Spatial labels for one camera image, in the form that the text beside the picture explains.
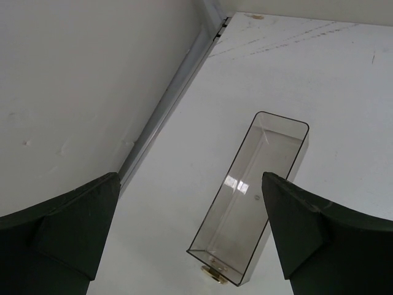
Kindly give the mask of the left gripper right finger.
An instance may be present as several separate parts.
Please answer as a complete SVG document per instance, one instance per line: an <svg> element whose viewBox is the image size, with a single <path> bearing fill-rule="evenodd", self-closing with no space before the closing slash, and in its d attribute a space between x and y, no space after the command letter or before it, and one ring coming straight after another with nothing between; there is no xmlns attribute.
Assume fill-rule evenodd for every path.
<svg viewBox="0 0 393 295"><path fill-rule="evenodd" d="M265 172L262 193L294 294L392 294L392 221Z"/></svg>

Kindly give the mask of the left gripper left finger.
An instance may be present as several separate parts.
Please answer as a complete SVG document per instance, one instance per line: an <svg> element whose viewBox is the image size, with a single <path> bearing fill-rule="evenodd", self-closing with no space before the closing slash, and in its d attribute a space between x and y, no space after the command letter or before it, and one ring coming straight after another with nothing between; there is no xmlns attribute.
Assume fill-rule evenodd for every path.
<svg viewBox="0 0 393 295"><path fill-rule="evenodd" d="M86 294L120 195L118 173L1 217L1 294Z"/></svg>

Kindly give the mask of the clear plastic box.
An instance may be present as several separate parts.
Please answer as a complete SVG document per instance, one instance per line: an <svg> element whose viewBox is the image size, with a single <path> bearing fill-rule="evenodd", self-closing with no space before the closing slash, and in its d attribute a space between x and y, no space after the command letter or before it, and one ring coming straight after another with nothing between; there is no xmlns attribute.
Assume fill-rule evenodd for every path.
<svg viewBox="0 0 393 295"><path fill-rule="evenodd" d="M308 138L306 122L258 112L187 253L233 285L247 283L271 233L262 176L272 172L293 181Z"/></svg>

